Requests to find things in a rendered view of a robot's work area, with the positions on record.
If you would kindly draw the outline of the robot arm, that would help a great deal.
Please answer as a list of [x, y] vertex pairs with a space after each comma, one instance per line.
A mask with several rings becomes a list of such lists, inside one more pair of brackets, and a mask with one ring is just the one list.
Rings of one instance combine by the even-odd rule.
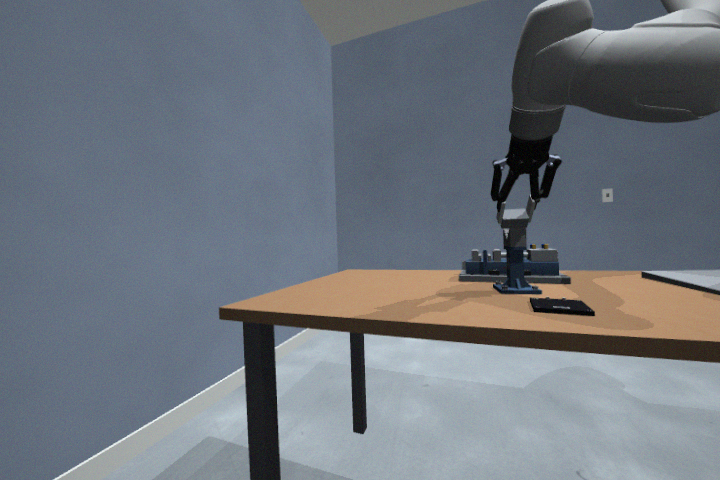
[[720, 111], [720, 0], [661, 2], [670, 14], [619, 31], [592, 29], [589, 0], [534, 8], [514, 60], [510, 133], [549, 137], [566, 105], [652, 123]]

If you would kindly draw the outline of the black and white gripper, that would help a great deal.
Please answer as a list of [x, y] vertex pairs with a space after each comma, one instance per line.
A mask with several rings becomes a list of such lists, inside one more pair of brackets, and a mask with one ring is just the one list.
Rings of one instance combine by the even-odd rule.
[[[529, 216], [528, 223], [531, 223], [533, 212], [536, 209], [537, 203], [540, 202], [540, 198], [547, 198], [549, 196], [556, 169], [562, 163], [562, 160], [557, 154], [552, 156], [548, 153], [552, 138], [553, 135], [542, 139], [528, 140], [519, 138], [511, 134], [509, 152], [506, 155], [505, 159], [500, 161], [494, 160], [492, 162], [494, 167], [494, 174], [491, 188], [491, 197], [493, 201], [498, 201], [498, 211], [496, 216], [498, 224], [502, 224], [506, 204], [505, 201], [519, 175], [529, 174], [530, 177], [531, 195], [529, 195], [526, 207], [526, 212]], [[539, 191], [538, 169], [545, 162], [547, 163], [547, 165]], [[504, 166], [506, 164], [510, 167], [510, 169], [506, 180], [499, 192], [502, 177], [501, 171], [504, 170]]]

